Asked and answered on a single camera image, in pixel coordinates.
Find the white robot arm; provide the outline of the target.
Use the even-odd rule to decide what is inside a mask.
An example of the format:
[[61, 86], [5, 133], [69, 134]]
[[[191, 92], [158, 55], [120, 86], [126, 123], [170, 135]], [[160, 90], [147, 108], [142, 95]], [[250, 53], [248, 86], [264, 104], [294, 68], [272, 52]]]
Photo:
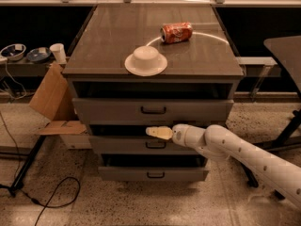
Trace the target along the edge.
[[232, 156], [296, 207], [301, 208], [301, 168], [241, 139], [220, 125], [206, 129], [189, 124], [151, 126], [146, 134], [194, 149], [200, 155], [221, 161]]

